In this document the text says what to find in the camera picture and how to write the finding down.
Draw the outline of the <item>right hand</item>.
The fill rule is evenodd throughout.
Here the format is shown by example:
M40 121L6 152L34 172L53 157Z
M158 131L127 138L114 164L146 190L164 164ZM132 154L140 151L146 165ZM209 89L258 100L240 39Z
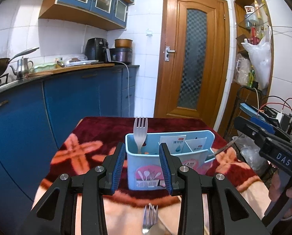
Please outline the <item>right hand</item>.
M280 178L280 170L277 170L271 180L271 186L269 189L268 196L272 202L275 202L279 199L281 194L284 192L284 185L282 184L281 178ZM286 195L289 198L292 198L292 187L287 189ZM289 210L284 214L282 220L283 221L288 221L292 219L292 206L290 207Z

